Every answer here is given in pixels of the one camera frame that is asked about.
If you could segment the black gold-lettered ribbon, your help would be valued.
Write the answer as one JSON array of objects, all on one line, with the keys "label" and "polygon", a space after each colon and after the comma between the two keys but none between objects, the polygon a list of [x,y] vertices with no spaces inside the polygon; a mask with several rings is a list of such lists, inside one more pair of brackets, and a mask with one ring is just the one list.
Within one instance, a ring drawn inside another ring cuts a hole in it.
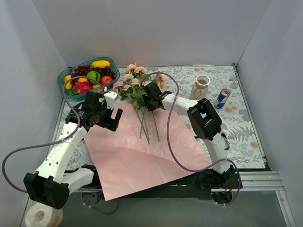
[{"label": "black gold-lettered ribbon", "polygon": [[200,139],[200,140],[203,140],[206,148],[207,148],[207,151],[209,151],[209,148],[208,148],[208,145],[211,144],[211,142],[214,142],[214,139],[215,137],[217,139],[219,139],[219,142],[222,143],[223,145],[223,148],[224,150],[229,150],[230,149],[230,143],[229,141],[227,140],[227,137],[224,133],[215,133],[215,134],[209,134],[209,135],[206,135],[206,137],[203,139],[202,137],[199,137],[199,136],[194,136],[194,138],[197,140],[197,139]]}]

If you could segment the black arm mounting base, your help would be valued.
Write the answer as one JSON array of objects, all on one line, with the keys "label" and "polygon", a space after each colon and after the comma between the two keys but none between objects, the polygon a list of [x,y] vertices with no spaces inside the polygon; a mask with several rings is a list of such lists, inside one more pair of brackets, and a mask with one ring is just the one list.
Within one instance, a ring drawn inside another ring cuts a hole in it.
[{"label": "black arm mounting base", "polygon": [[212,169],[161,184],[139,192],[134,192],[120,198],[198,198],[200,200],[211,200],[212,189],[228,194],[232,189],[242,188],[239,176],[233,166],[228,170],[228,178],[219,176]]}]

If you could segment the purple wrapping paper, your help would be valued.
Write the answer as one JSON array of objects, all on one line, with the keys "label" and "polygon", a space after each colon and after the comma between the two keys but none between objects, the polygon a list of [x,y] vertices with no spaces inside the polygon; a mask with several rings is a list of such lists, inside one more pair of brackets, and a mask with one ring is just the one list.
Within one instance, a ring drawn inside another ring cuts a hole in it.
[{"label": "purple wrapping paper", "polygon": [[[139,192],[190,175],[173,159],[166,136],[168,110],[159,111],[160,142],[157,141],[150,113],[145,113],[150,143],[142,133],[141,124],[129,102],[115,105],[123,114],[116,131],[97,126],[85,136],[89,155],[97,168],[107,201]],[[177,113],[172,113],[169,139],[177,160],[191,170],[210,164],[192,132]]]}]

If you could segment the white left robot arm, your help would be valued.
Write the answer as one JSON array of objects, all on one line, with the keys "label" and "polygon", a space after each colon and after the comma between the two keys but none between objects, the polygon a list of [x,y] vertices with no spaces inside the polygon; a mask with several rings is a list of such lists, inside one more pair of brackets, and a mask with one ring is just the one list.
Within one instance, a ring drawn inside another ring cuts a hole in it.
[{"label": "white left robot arm", "polygon": [[67,172],[66,167],[90,128],[100,126],[117,130],[123,112],[118,109],[115,118],[111,117],[117,99],[118,94],[114,91],[87,92],[84,102],[75,105],[65,119],[59,144],[53,146],[35,173],[27,173],[24,177],[31,200],[59,210],[69,195],[83,186],[89,189],[101,187],[101,178],[95,166],[82,165],[72,172]]}]

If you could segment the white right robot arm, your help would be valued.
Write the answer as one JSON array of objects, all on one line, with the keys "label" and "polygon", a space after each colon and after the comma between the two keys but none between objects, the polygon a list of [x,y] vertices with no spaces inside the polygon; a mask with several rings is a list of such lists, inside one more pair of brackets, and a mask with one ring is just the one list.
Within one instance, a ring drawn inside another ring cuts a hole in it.
[{"label": "white right robot arm", "polygon": [[[177,97],[170,91],[162,92],[160,88],[152,81],[142,82],[141,86],[145,94],[142,95],[148,111],[155,109],[164,109],[169,111],[166,127],[167,143],[170,153],[175,162],[184,170],[192,173],[198,173],[212,168],[214,182],[220,188],[227,187],[236,167],[232,161],[228,160],[224,142],[222,141],[222,120],[210,101],[206,98],[201,100],[190,100]],[[211,158],[211,165],[201,170],[191,170],[184,167],[176,158],[169,139],[169,124],[172,112],[188,116],[192,129],[196,136],[203,140]]]}]

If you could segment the two-bloom peach rose stem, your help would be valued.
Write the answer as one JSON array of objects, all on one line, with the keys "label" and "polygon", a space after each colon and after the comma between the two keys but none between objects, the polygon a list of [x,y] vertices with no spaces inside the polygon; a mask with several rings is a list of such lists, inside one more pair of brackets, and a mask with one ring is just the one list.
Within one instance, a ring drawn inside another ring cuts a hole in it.
[{"label": "two-bloom peach rose stem", "polygon": [[130,64],[127,66],[126,74],[122,79],[121,99],[129,101],[136,109],[141,109],[145,106],[143,100],[144,89],[141,85],[141,80],[145,74],[146,69],[144,67]]}]

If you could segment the pale pink rose stem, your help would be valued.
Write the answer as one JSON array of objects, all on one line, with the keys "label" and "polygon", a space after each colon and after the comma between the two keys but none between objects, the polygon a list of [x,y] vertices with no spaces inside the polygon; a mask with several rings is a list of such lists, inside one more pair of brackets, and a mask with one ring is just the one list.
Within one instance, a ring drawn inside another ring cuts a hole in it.
[{"label": "pale pink rose stem", "polygon": [[139,79],[128,79],[125,82],[117,81],[113,85],[113,90],[120,95],[121,101],[127,100],[131,103],[141,124],[139,138],[141,138],[142,133],[144,133],[149,144],[150,137],[145,120],[146,105],[143,101],[143,87],[141,86]]}]

